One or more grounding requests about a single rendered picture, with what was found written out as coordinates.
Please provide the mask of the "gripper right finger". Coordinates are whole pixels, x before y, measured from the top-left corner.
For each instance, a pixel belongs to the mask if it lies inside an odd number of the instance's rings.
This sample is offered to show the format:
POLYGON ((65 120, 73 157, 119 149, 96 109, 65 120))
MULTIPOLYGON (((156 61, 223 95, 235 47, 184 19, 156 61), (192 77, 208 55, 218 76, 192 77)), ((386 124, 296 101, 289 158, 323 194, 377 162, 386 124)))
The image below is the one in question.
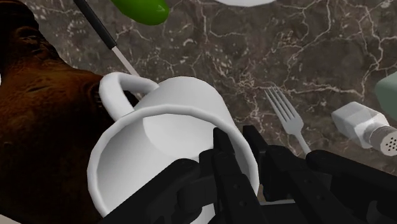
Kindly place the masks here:
POLYGON ((293 199, 309 224, 397 224, 397 176, 325 150, 305 158, 243 128, 269 202, 293 199))

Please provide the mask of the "silver fork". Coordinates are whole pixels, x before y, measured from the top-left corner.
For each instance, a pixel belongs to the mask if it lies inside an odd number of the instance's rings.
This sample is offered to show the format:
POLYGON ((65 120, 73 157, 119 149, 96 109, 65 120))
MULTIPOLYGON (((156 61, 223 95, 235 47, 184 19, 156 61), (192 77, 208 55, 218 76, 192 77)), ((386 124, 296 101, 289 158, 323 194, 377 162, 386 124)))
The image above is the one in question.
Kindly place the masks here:
POLYGON ((265 94, 285 132, 296 137, 305 154, 310 153, 311 149, 302 136, 303 120, 293 105, 279 87, 268 87, 265 94))

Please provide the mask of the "pale green box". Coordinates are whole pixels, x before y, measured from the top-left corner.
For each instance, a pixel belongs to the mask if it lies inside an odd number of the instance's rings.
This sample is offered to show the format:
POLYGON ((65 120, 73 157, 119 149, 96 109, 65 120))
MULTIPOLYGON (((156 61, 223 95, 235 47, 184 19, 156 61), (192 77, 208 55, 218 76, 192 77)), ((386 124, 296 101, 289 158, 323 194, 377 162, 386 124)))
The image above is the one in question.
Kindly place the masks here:
POLYGON ((397 71, 376 84, 375 95, 382 110, 397 121, 397 71))

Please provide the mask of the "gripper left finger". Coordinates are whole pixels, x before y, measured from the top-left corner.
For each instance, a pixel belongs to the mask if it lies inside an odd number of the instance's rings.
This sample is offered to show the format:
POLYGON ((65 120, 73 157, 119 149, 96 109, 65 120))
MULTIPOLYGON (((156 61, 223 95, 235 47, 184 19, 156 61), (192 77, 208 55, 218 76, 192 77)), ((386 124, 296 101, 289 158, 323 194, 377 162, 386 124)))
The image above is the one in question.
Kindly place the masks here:
POLYGON ((209 204, 215 215, 202 224, 267 224, 227 134, 215 128, 213 139, 198 161, 177 159, 99 224, 193 224, 209 204))

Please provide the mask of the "white mug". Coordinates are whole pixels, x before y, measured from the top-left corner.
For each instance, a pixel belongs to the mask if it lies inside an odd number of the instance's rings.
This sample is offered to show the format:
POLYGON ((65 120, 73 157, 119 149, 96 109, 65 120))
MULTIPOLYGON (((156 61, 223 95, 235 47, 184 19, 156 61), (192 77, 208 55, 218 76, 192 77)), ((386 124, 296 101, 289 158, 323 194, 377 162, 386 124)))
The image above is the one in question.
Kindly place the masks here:
MULTIPOLYGON (((257 194, 253 152, 210 84, 187 76, 155 83, 114 72, 101 80, 99 95, 114 121, 94 146, 87 169, 88 190, 102 219, 177 159, 199 161, 214 147, 215 128, 227 134, 257 194)), ((215 209, 204 206, 193 224, 209 221, 215 209)))

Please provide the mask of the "white salt shaker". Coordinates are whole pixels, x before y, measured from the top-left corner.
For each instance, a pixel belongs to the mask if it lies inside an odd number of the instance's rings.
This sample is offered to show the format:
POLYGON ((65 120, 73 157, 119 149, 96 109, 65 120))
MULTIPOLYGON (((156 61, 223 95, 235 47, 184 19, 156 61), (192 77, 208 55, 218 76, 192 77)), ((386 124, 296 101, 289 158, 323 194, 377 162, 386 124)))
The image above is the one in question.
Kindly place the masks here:
POLYGON ((350 102, 331 113, 337 130, 363 149, 397 156, 397 128, 386 117, 358 102, 350 102))

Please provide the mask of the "white plate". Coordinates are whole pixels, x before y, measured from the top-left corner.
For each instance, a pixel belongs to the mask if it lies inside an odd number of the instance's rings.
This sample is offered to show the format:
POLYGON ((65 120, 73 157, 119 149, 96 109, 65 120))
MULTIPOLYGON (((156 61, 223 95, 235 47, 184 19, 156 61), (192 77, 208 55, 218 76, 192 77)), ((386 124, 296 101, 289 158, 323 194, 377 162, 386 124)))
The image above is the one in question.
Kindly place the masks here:
POLYGON ((273 3, 276 0, 215 0, 215 1, 228 6, 254 7, 254 6, 261 6, 264 4, 273 3))

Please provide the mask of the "black-handled knife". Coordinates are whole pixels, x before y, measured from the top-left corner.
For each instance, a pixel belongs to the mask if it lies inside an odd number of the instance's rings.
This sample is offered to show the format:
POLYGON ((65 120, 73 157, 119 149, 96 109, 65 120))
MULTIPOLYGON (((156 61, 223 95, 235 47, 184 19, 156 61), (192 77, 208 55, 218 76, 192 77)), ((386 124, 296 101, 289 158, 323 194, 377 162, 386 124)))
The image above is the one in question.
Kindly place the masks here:
POLYGON ((73 0, 74 4, 82 12, 83 16, 101 38, 102 42, 117 56, 119 61, 124 65, 130 74, 139 76, 138 72, 133 68, 130 62, 126 59, 123 53, 117 47, 117 43, 110 35, 108 30, 102 24, 101 20, 97 17, 93 9, 85 0, 73 0))

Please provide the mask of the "green rounded fruit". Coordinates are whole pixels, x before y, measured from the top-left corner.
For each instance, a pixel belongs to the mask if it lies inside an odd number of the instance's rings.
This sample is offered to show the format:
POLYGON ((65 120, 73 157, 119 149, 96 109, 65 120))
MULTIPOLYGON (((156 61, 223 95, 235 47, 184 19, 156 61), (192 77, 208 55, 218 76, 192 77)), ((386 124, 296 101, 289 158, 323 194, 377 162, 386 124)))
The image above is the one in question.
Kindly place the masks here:
POLYGON ((159 25, 169 16, 164 0, 111 0, 125 16, 144 25, 159 25))

